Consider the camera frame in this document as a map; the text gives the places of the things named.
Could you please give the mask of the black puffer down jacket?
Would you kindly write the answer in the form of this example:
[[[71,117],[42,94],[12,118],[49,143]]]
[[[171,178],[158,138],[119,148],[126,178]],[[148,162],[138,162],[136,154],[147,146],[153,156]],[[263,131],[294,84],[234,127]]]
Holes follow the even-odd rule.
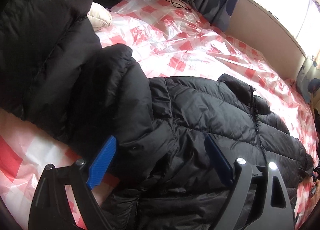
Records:
[[[313,159],[254,89],[227,74],[147,78],[124,44],[102,47],[93,0],[1,0],[1,108],[92,162],[115,137],[119,183],[99,212],[110,229],[213,229],[251,223],[270,180],[252,182],[239,216],[218,149],[281,179],[271,204],[293,210]]]

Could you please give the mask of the blue patterned curtain right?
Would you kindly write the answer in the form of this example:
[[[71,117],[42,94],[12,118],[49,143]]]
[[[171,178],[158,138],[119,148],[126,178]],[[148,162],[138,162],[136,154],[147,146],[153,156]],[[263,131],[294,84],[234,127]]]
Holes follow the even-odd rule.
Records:
[[[296,79],[297,91],[308,104],[319,90],[319,55],[309,56],[301,66]]]

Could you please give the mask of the cream beige pillow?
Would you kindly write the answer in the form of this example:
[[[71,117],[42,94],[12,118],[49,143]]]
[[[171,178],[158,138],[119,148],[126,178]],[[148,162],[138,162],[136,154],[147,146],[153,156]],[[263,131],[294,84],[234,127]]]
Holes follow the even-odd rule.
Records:
[[[112,23],[112,15],[102,5],[93,2],[87,17],[95,32],[108,28]]]

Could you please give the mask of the red white checkered plastic sheet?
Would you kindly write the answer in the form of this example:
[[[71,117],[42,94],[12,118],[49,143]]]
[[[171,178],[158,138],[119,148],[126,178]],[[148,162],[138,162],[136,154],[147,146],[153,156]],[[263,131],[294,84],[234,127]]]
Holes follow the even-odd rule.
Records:
[[[122,43],[148,77],[194,76],[217,80],[227,73],[253,86],[270,109],[318,162],[318,138],[309,106],[269,66],[264,55],[221,33],[195,11],[169,0],[124,0],[112,24],[97,35],[102,46]],[[43,131],[1,111],[1,198],[20,227],[28,226],[31,200],[44,166],[67,166],[76,154]]]

